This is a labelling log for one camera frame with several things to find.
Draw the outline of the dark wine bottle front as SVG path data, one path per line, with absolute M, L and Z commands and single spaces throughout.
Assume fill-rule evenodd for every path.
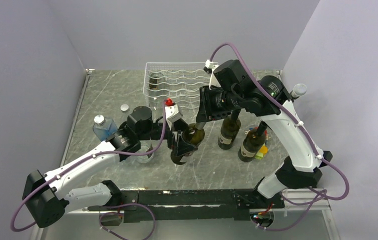
M 191 156 L 205 138 L 205 122 L 188 124 L 187 127 L 173 139 L 170 158 L 176 165 L 184 165 L 183 157 Z

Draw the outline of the clear glass bottle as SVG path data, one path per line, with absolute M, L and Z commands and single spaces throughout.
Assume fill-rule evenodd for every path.
M 148 96 L 151 100 L 161 97 L 164 93 L 164 75 L 161 72 L 153 72 L 149 75 Z

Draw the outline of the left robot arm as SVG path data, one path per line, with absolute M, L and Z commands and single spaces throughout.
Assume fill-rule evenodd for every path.
M 82 188 L 78 184 L 128 157 L 153 154 L 153 149 L 141 151 L 143 141 L 165 142 L 177 165 L 182 157 L 196 151 L 197 144 L 188 137 L 190 126 L 183 121 L 177 104 L 163 106 L 162 112 L 160 118 L 153 120 L 149 107 L 138 106 L 118 128 L 103 131 L 100 144 L 88 153 L 47 173 L 38 170 L 30 173 L 24 187 L 23 206 L 34 224 L 48 227 L 64 214 L 84 207 L 116 209 L 122 193 L 111 180 Z

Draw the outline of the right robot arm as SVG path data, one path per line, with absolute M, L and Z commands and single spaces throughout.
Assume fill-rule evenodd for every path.
M 282 81 L 266 75 L 253 82 L 237 59 L 222 64 L 207 60 L 204 70 L 210 74 L 210 84 L 199 89 L 196 122 L 221 120 L 232 111 L 244 109 L 265 122 L 288 152 L 288 162 L 258 184 L 253 193 L 254 204 L 264 208 L 286 188 L 316 185 L 322 176 L 319 157 L 327 152 L 309 142 L 301 131 L 292 97 Z

